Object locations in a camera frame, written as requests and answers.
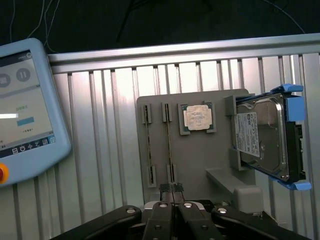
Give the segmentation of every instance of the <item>black background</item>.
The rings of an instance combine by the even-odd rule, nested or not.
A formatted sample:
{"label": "black background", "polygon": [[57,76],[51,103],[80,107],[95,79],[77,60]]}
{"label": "black background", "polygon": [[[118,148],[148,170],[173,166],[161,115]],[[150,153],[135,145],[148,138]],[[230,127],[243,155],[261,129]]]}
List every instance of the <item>black background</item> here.
{"label": "black background", "polygon": [[[37,26],[42,0],[15,0],[13,41]],[[301,34],[283,13],[262,0],[150,0],[132,11],[117,40],[131,0],[60,0],[49,43],[57,52],[127,48]],[[58,0],[47,14],[51,22]],[[319,0],[270,0],[289,13],[306,33],[320,32]],[[9,43],[13,0],[0,1],[0,45]],[[45,42],[45,25],[33,37]]]}

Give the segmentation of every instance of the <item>cable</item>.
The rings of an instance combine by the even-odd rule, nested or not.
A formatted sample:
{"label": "cable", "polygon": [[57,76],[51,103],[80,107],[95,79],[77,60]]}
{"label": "cable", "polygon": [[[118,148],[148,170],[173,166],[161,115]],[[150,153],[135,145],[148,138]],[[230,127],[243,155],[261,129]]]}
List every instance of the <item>cable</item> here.
{"label": "cable", "polygon": [[268,0],[262,0],[264,1],[265,3],[268,3],[272,6],[274,6],[276,9],[278,9],[279,11],[283,12],[288,18],[290,18],[294,23],[295,25],[301,30],[301,32],[303,32],[304,34],[306,34],[306,32],[303,30],[303,28],[296,22],[296,20],[294,20],[294,18],[289,14],[287,13],[286,11],[284,11],[281,7],[275,5],[274,3],[268,1]]}
{"label": "cable", "polygon": [[47,12],[51,6],[51,3],[53,2],[53,0],[51,0],[48,4],[48,6],[46,7],[46,10],[44,12],[44,26],[45,26],[45,43],[44,43],[44,46],[46,46],[47,44],[47,39],[48,39],[48,26],[47,26]]}
{"label": "cable", "polygon": [[41,21],[42,21],[42,16],[44,14],[44,9],[45,9],[45,0],[42,0],[42,10],[41,10],[41,16],[40,16],[40,20],[38,23],[38,26],[36,26],[36,28],[26,37],[27,39],[30,38],[32,36],[32,34],[35,33],[35,31],[37,31],[37,29],[40,27]]}
{"label": "cable", "polygon": [[[134,10],[142,7],[143,5],[148,4],[148,3],[151,2],[151,1],[152,1],[152,0],[131,0],[131,1],[130,1],[129,7],[128,7],[127,10],[126,10],[124,19],[123,19],[123,21],[122,21],[120,30],[119,30],[119,32],[118,32],[118,34],[117,34],[117,36],[116,36],[116,41],[117,41],[117,42],[119,42],[120,37],[121,37],[121,35],[122,35],[123,31],[124,31],[124,28],[125,28],[125,26],[126,26],[126,23],[127,23],[128,17],[129,17],[129,14],[130,14],[132,11],[134,11]],[[210,11],[213,10],[213,8],[212,8],[212,6],[211,6],[211,4],[210,4],[210,2],[209,2],[208,0],[202,0],[202,2],[209,8]]]}
{"label": "cable", "polygon": [[51,47],[49,46],[49,43],[47,43],[46,46],[48,47],[48,49],[49,49],[51,52],[53,52],[53,53],[55,53],[55,54],[58,54],[58,53],[59,53],[58,51],[52,50]]}
{"label": "cable", "polygon": [[13,0],[13,13],[12,13],[12,19],[9,27],[10,43],[12,43],[12,25],[14,24],[15,17],[16,17],[16,0]]}
{"label": "cable", "polygon": [[59,3],[60,3],[60,0],[58,0],[57,4],[56,4],[56,7],[54,9],[54,12],[53,12],[53,17],[52,17],[52,20],[51,20],[51,23],[50,23],[50,27],[49,27],[49,31],[48,33],[46,32],[46,36],[45,36],[45,43],[44,43],[44,46],[46,46],[46,44],[48,44],[48,47],[49,47],[49,42],[48,42],[48,38],[49,38],[49,35],[50,35],[50,31],[51,31],[51,28],[52,28],[52,25],[54,23],[54,20],[55,20],[55,16],[56,16],[56,11],[59,7]]}

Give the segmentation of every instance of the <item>wire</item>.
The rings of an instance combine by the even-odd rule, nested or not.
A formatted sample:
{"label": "wire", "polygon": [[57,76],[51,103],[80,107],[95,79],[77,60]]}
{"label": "wire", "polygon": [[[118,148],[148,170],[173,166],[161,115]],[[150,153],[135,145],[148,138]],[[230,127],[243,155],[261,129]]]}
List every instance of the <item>wire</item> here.
{"label": "wire", "polygon": [[10,43],[12,43],[12,25],[14,24],[15,17],[16,17],[16,0],[13,0],[13,13],[12,13],[12,19],[9,27]]}
{"label": "wire", "polygon": [[52,20],[51,20],[51,23],[50,23],[50,27],[49,27],[48,33],[47,33],[47,31],[46,31],[46,36],[45,36],[46,38],[45,38],[45,43],[44,43],[44,45],[48,44],[48,38],[49,38],[49,35],[50,35],[50,31],[51,31],[52,25],[53,25],[54,20],[55,20],[55,16],[56,16],[57,9],[58,9],[58,7],[59,7],[59,3],[60,3],[60,0],[58,0],[57,4],[56,4],[56,6],[55,6],[55,9],[54,9],[54,12],[53,12],[53,17],[52,17]]}
{"label": "wire", "polygon": [[46,7],[46,10],[44,12],[44,26],[45,26],[45,43],[44,43],[44,46],[46,46],[46,43],[47,43],[47,35],[48,35],[48,26],[47,26],[47,12],[51,6],[51,3],[53,2],[53,0],[51,0],[48,4],[48,6]]}
{"label": "wire", "polygon": [[143,5],[145,5],[145,4],[149,3],[149,2],[151,2],[151,0],[140,0],[140,1],[135,2],[132,5],[132,8],[130,9],[130,12],[142,7]]}
{"label": "wire", "polygon": [[286,11],[284,11],[281,7],[275,5],[274,3],[268,1],[268,0],[262,0],[264,1],[265,3],[268,3],[272,6],[274,6],[276,9],[278,9],[279,11],[283,12],[288,18],[290,18],[294,23],[295,25],[301,30],[301,32],[303,32],[304,34],[306,34],[306,32],[303,30],[303,28],[296,22],[296,20],[294,20],[294,18],[289,14],[287,13]]}
{"label": "wire", "polygon": [[32,36],[32,34],[35,33],[35,31],[37,31],[37,29],[40,27],[41,21],[42,21],[42,16],[44,14],[44,9],[45,9],[45,0],[42,0],[42,10],[41,10],[41,16],[40,16],[40,20],[38,23],[38,26],[36,26],[36,28],[26,37],[27,39],[30,38]]}
{"label": "wire", "polygon": [[58,0],[57,4],[56,4],[56,6],[55,6],[55,9],[54,9],[54,12],[53,12],[53,17],[52,17],[52,20],[51,20],[51,23],[50,23],[50,27],[49,27],[49,31],[48,31],[48,26],[47,26],[47,12],[48,12],[48,10],[49,10],[49,7],[50,7],[52,1],[53,1],[53,0],[51,0],[51,1],[49,2],[48,7],[47,7],[47,9],[46,9],[46,11],[45,11],[45,13],[44,13],[44,23],[45,23],[45,43],[44,43],[44,46],[47,45],[48,49],[49,49],[51,52],[57,54],[57,53],[59,53],[59,52],[57,52],[57,51],[55,51],[55,50],[52,50],[51,47],[50,47],[50,45],[49,45],[49,35],[50,35],[50,31],[51,31],[52,25],[53,25],[53,23],[54,23],[54,19],[55,19],[55,16],[56,16],[57,9],[58,9],[58,7],[59,7],[60,0]]}

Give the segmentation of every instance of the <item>orange emergency stop button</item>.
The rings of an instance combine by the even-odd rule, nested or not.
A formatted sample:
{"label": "orange emergency stop button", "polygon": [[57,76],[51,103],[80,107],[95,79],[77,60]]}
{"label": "orange emergency stop button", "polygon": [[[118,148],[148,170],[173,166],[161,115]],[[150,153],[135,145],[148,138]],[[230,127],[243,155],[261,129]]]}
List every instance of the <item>orange emergency stop button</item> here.
{"label": "orange emergency stop button", "polygon": [[0,184],[4,184],[9,177],[9,170],[6,165],[0,163]]}

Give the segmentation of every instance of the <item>blue drive tray handle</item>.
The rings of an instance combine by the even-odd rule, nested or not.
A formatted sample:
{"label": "blue drive tray handle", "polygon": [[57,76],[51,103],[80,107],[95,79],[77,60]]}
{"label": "blue drive tray handle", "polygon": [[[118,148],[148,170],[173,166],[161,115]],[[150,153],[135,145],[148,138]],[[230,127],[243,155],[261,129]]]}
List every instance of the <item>blue drive tray handle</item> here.
{"label": "blue drive tray handle", "polygon": [[[304,86],[302,85],[286,83],[272,89],[270,92],[265,92],[257,96],[250,96],[250,97],[237,99],[237,102],[243,102],[243,101],[256,99],[256,98],[260,98],[260,97],[264,97],[272,94],[278,94],[278,93],[291,94],[296,92],[302,92],[303,90],[304,90]],[[302,96],[291,95],[291,97],[285,99],[285,105],[286,105],[285,115],[286,115],[287,122],[298,122],[298,121],[305,120],[305,101]],[[272,181],[278,182],[283,187],[293,191],[305,191],[305,190],[310,190],[312,188],[311,183],[308,181],[286,183],[270,175],[269,175],[269,178]]]}

